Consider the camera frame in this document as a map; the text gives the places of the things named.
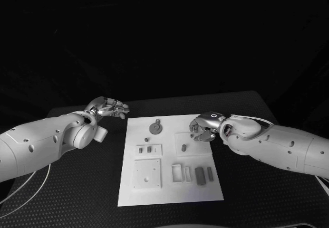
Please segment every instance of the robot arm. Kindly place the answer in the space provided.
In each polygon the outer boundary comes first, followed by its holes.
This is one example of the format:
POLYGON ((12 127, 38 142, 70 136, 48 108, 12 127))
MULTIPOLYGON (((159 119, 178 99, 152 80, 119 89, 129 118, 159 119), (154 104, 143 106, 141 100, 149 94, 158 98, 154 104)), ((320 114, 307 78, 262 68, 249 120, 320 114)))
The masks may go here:
POLYGON ((329 178, 329 140, 291 127, 263 126, 253 117, 208 112, 191 123, 191 131, 201 126, 197 141, 210 142, 220 133, 224 144, 240 155, 289 171, 329 178))
POLYGON ((93 139, 102 143, 107 129, 97 122, 104 116, 125 119, 129 111, 120 101, 99 97, 84 111, 34 121, 0 134, 0 182, 42 169, 93 139))

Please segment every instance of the dark background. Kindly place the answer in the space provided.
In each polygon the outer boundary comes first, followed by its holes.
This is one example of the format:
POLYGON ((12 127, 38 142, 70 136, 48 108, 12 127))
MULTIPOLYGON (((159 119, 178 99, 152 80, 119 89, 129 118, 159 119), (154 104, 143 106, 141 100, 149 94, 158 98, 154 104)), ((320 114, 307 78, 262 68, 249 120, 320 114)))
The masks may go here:
POLYGON ((282 125, 329 137, 327 0, 16 1, 0 12, 0 133, 99 96, 256 90, 282 125))

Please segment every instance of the dark fabric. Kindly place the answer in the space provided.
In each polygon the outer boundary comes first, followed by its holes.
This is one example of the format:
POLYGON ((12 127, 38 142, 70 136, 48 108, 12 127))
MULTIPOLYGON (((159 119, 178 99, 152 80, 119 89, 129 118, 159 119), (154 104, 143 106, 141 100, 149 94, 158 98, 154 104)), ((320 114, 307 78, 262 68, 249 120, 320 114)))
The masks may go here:
MULTIPOLYGON (((237 92, 128 102, 128 117, 216 111, 256 116, 278 124, 257 92, 237 92)), ((55 108, 55 117, 84 106, 55 108)), ((174 224, 272 228, 309 223, 329 225, 329 197, 315 176, 281 170, 236 154, 220 138, 211 142, 224 201, 117 207, 128 120, 104 118, 109 135, 54 162, 50 179, 29 204, 0 220, 0 227, 154 228, 174 224)), ((18 208, 40 188, 48 167, 8 201, 2 214, 18 208)), ((18 189, 28 176, 15 181, 18 189)))

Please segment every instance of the white board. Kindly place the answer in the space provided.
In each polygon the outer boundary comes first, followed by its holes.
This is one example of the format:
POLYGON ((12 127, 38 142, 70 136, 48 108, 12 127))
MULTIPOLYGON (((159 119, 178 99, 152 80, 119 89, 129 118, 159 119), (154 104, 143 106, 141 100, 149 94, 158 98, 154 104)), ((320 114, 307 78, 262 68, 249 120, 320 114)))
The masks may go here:
MULTIPOLYGON (((216 201, 224 200, 221 185, 218 180, 217 167, 213 158, 211 146, 207 142, 190 141, 188 150, 194 150, 197 154, 188 156, 178 156, 178 149, 182 149, 182 142, 188 140, 177 140, 178 133, 191 134, 190 124, 198 115, 175 115, 175 116, 156 116, 143 118, 130 118, 128 124, 126 134, 126 145, 125 145, 125 156, 123 156, 123 172, 122 172, 122 183, 120 183, 120 195, 119 195, 119 207, 135 206, 135 205, 151 205, 165 203, 182 203, 182 202, 200 202, 200 201, 216 201), (149 127, 152 123, 161 119, 161 125, 164 131, 161 134, 154 135, 149 127), (162 145, 162 153, 156 155, 152 151, 152 157, 139 154, 139 147, 162 145), (136 166, 135 162, 141 160, 158 160, 161 163, 161 186, 156 188, 142 187, 139 190, 135 189, 136 182, 136 166), (172 165, 181 165, 182 168, 182 183, 174 182, 174 171, 172 165), (191 182, 187 182, 185 168, 190 168, 191 182), (195 179, 195 168, 203 167, 206 170, 207 185, 200 186, 195 179), (214 181, 210 181, 207 168, 211 167, 214 181)), ((143 183, 143 177, 151 174, 146 171, 145 175, 139 178, 139 183, 143 183)))

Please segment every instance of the table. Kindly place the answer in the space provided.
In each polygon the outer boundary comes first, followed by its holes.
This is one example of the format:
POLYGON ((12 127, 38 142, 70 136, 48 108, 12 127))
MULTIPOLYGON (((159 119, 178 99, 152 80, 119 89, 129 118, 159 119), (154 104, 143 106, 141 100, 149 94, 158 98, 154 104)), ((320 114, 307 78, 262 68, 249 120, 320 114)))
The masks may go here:
MULTIPOLYGON (((128 102, 128 117, 198 114, 207 111, 278 120, 256 91, 128 102)), ((55 108, 48 117, 83 110, 55 108)), ((329 226, 329 197, 315 176, 285 171, 236 154, 218 137, 211 142, 224 201, 117 207, 128 119, 104 118, 109 135, 54 162, 50 179, 29 204, 6 218, 0 227, 154 228, 174 224, 273 228, 309 223, 329 226)), ((2 214, 35 194, 48 167, 5 203, 2 214)), ((12 192, 29 175, 16 178, 12 192)))

